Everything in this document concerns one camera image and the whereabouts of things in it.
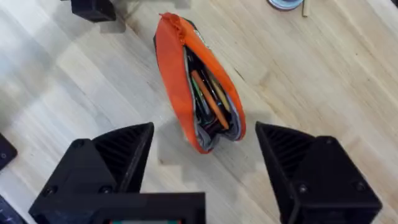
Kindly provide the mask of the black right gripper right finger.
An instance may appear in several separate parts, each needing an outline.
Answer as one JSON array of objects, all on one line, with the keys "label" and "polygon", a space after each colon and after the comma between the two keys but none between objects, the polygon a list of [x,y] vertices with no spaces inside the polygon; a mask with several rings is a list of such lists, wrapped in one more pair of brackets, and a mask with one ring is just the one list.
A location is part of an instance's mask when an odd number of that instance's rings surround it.
[{"label": "black right gripper right finger", "polygon": [[257,122],[281,223],[372,223],[382,202],[338,140]]}]

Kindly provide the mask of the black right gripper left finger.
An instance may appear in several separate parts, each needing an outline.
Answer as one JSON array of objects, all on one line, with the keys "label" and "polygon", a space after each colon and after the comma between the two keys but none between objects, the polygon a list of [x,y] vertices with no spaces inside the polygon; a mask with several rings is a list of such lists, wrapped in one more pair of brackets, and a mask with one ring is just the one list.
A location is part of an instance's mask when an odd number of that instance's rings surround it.
[{"label": "black right gripper left finger", "polygon": [[31,215],[47,210],[91,210],[138,193],[154,135],[152,122],[74,140],[39,196]]}]

